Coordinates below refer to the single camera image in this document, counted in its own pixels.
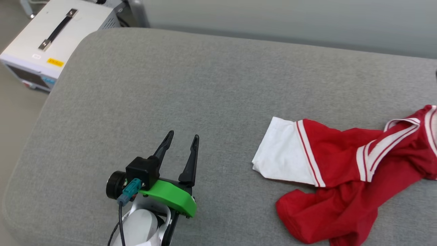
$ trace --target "gray wall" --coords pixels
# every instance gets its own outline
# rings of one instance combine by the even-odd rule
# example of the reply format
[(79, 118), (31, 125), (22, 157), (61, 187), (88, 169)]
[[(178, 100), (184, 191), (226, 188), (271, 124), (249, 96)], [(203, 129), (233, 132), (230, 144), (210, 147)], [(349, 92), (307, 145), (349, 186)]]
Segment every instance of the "gray wall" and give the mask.
[(144, 0), (152, 28), (437, 58), (437, 0)]

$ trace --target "red cloth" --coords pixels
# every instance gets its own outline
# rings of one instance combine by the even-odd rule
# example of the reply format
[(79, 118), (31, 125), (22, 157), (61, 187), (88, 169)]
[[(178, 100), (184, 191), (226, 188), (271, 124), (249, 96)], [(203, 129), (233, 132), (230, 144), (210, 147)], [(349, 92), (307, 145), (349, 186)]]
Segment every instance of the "red cloth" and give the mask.
[(437, 106), (390, 121), (384, 131), (304, 126), (326, 188), (294, 190), (276, 202), (279, 218), (304, 243), (360, 245), (379, 206), (422, 178), (437, 178)]

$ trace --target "gray fabric surface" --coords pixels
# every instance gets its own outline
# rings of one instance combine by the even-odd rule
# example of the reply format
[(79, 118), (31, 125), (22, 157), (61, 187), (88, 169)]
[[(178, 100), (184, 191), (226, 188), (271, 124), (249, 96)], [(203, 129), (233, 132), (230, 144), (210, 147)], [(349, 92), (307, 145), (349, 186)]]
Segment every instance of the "gray fabric surface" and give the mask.
[[(272, 116), (381, 129), (437, 103), (436, 68), (435, 60), (162, 30), (93, 33), (23, 150), (5, 222), (23, 245), (106, 245), (117, 222), (109, 175), (174, 130), (162, 177), (177, 179), (195, 134), (200, 150), (198, 212), (179, 219), (172, 245), (299, 245), (274, 204), (313, 189), (251, 169)], [(412, 185), (380, 208), (365, 244), (435, 245), (436, 198), (437, 183)]]

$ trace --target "metal cart leg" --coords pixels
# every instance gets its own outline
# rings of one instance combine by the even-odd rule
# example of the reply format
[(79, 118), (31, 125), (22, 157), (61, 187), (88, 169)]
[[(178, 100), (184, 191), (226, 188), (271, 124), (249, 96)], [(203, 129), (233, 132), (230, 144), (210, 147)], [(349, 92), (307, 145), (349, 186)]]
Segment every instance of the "metal cart leg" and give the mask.
[(143, 0), (129, 0), (129, 6), (131, 7), (132, 14), (137, 21), (138, 26), (150, 28)]
[(33, 19), (35, 17), (35, 15), (33, 14), (33, 10), (32, 7), (30, 6), (30, 3), (28, 0), (20, 0), (21, 6), (23, 7), (26, 15), (30, 18)]

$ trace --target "garment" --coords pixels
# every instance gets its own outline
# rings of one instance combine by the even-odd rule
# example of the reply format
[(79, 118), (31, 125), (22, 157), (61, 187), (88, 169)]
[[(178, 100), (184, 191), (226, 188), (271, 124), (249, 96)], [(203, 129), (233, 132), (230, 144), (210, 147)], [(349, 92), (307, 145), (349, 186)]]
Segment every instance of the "garment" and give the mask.
[(378, 207), (422, 178), (437, 178), (437, 106), (427, 105), (384, 130), (338, 131), (304, 119), (273, 118), (253, 159), (264, 177), (309, 183), (276, 202), (289, 232), (305, 243), (360, 245)]

